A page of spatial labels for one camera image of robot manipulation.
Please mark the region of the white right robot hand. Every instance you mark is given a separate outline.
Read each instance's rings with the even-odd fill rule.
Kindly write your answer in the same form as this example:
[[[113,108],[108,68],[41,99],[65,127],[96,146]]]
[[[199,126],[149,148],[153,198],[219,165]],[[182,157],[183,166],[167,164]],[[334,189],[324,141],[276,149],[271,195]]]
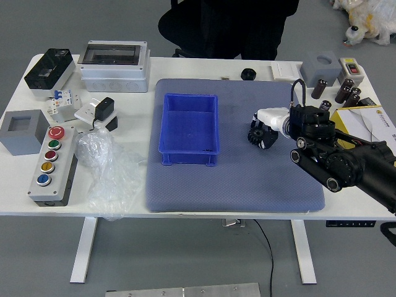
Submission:
[[[269,149],[279,133],[290,138],[290,113],[288,108],[259,109],[252,117],[248,141],[261,149]]]

